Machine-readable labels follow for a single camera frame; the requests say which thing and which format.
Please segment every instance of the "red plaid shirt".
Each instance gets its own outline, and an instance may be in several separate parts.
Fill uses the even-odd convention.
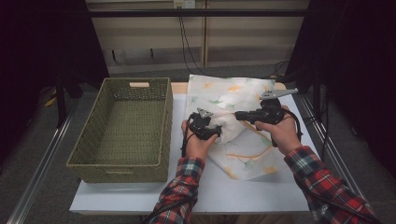
[[[375,217],[369,204],[348,189],[342,179],[330,175],[311,148],[296,148],[285,157],[285,162],[303,188],[362,215]],[[204,167],[205,162],[198,158],[181,158],[178,161],[176,178],[163,190],[154,211],[186,198],[192,200],[160,213],[149,223],[190,223],[191,209],[197,202],[198,183]],[[348,212],[329,206],[306,192],[304,195],[313,218],[318,223],[368,223]]]

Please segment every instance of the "black cable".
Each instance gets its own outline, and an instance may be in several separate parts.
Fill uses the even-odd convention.
[[[179,20],[179,23],[180,23],[181,41],[182,41],[182,44],[183,44],[183,58],[184,58],[184,63],[186,64],[186,66],[187,66],[187,68],[189,69],[189,71],[190,71],[192,74],[194,74],[194,73],[190,70],[189,66],[187,65],[186,54],[185,54],[185,45],[184,45],[184,40],[186,40],[187,49],[188,49],[188,51],[189,51],[189,53],[190,53],[192,62],[194,63],[195,67],[202,73],[202,75],[205,75],[205,76],[210,77],[210,75],[208,75],[206,72],[204,72],[203,70],[201,70],[201,68],[197,65],[197,63],[196,63],[196,61],[195,61],[195,59],[194,59],[194,57],[193,57],[193,55],[192,55],[192,52],[191,52],[189,40],[187,39],[186,29],[185,29],[185,27],[184,27],[183,18],[182,18],[182,17],[179,17],[178,20]]]
[[[278,72],[279,72],[279,69],[282,68],[283,64],[288,63],[288,62],[289,62],[289,61],[283,61],[283,62],[276,63],[276,64],[274,65],[274,72],[273,72],[271,75],[262,77],[262,79],[266,79],[266,78],[268,78],[268,77],[270,77],[271,79],[273,79],[272,76],[279,77],[279,76],[280,76],[280,74],[278,73]]]
[[[357,211],[355,211],[355,210],[353,210],[351,208],[345,207],[345,206],[343,206],[343,205],[341,205],[339,203],[334,203],[334,202],[332,202],[332,201],[330,201],[328,199],[325,199],[322,196],[320,196],[320,195],[312,192],[311,190],[309,190],[309,188],[307,186],[304,186],[303,183],[299,179],[297,179],[296,177],[294,177],[294,180],[297,183],[297,186],[305,194],[310,195],[313,198],[315,198],[315,199],[317,199],[317,200],[319,200],[319,201],[321,201],[323,203],[326,203],[326,204],[328,204],[330,206],[333,206],[333,207],[341,209],[341,210],[343,210],[345,212],[348,212],[352,216],[359,217],[359,218],[364,219],[365,221],[368,221],[370,223],[381,224],[381,222],[376,217],[368,217],[368,216],[366,216],[366,215],[364,215],[362,213],[359,213],[359,212],[357,212]]]
[[[183,28],[181,26],[181,17],[178,18],[178,22],[180,24],[180,33],[181,33],[181,43],[183,45],[183,59],[184,59],[184,64],[186,64],[187,69],[189,69],[191,74],[194,74],[191,69],[189,68],[189,65],[187,64],[186,60],[186,53],[185,53],[185,48],[184,48],[184,37],[183,37]]]
[[[297,137],[298,137],[298,140],[301,142],[301,136],[303,135],[303,133],[301,132],[300,121],[298,120],[297,116],[296,116],[293,112],[291,112],[291,111],[289,111],[289,110],[287,110],[287,109],[285,109],[285,108],[282,108],[282,110],[283,110],[285,113],[290,114],[290,115],[294,118],[294,120],[295,120],[295,122],[296,122],[296,126],[297,126]]]
[[[162,212],[169,211],[169,210],[171,210],[171,209],[173,209],[175,207],[181,206],[183,203],[189,203],[190,205],[192,205],[191,202],[194,201],[194,200],[196,200],[196,198],[187,197],[187,198],[182,199],[182,200],[180,200],[178,202],[171,203],[171,204],[168,204],[168,205],[166,205],[164,207],[158,208],[157,210],[153,211],[148,217],[146,217],[140,224],[149,223],[154,217],[158,216]]]
[[[276,82],[281,82],[281,83],[288,83],[296,80],[298,76],[300,76],[303,73],[309,72],[309,67],[306,65],[300,66],[297,71],[294,71],[292,73],[288,73],[283,77],[279,77],[276,79]]]
[[[321,160],[324,162],[324,155],[326,150],[326,143],[329,139],[329,94],[326,92],[326,101],[324,103],[326,105],[326,133],[324,134],[323,145],[321,150]]]
[[[327,97],[328,97],[328,95],[326,94],[326,95],[323,97],[322,102],[326,102]],[[326,112],[327,112],[327,104],[323,104],[323,105],[322,105],[322,108],[320,109],[319,116],[321,117],[321,116],[322,116],[324,113],[326,113]],[[312,120],[311,120],[311,122],[305,124],[306,127],[309,126],[309,125],[311,125],[311,124],[312,124],[313,122],[315,122],[316,120],[320,120],[320,119],[318,119],[317,116],[314,115],[314,116],[311,116],[311,117],[303,118],[303,121],[307,121],[307,120],[310,120],[310,119],[312,119]]]
[[[191,119],[192,119],[192,114],[187,119],[186,129],[184,130],[184,133],[183,133],[183,143],[181,145],[181,157],[186,156],[187,143],[189,142],[190,138],[194,135],[194,134],[192,134],[187,138],[187,133],[189,132]]]

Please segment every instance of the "hand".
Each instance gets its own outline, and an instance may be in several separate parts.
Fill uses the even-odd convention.
[[[285,105],[282,105],[282,108],[289,110]],[[272,138],[277,142],[279,151],[285,156],[295,148],[302,146],[297,137],[295,120],[290,114],[285,114],[283,120],[277,125],[263,123],[260,121],[256,121],[254,125],[256,125],[257,128],[270,133]]]
[[[183,120],[181,123],[181,130],[183,133],[187,128],[187,121]],[[188,129],[187,138],[191,135],[193,136],[189,139],[189,142],[186,146],[186,157],[197,157],[202,160],[206,160],[207,154],[209,153],[209,147],[216,141],[218,138],[217,134],[213,134],[209,139],[206,141],[199,139],[191,130]]]

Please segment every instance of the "person's right hand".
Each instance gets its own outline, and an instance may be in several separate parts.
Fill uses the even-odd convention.
[[[285,105],[282,105],[282,108],[289,110]],[[290,114],[285,113],[285,117],[277,125],[260,121],[256,121],[254,125],[270,133],[272,138],[276,141],[279,151],[285,156],[295,148],[302,146],[297,137],[295,120]]]

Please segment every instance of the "person's left hand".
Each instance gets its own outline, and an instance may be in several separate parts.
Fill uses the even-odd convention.
[[[181,123],[181,130],[183,130],[183,133],[185,132],[186,128],[187,120],[185,119]],[[209,148],[216,141],[218,135],[213,134],[209,139],[205,141],[199,139],[189,128],[187,132],[187,138],[189,137],[190,139],[186,146],[186,157],[197,157],[202,160],[206,160],[207,154],[209,153]]]

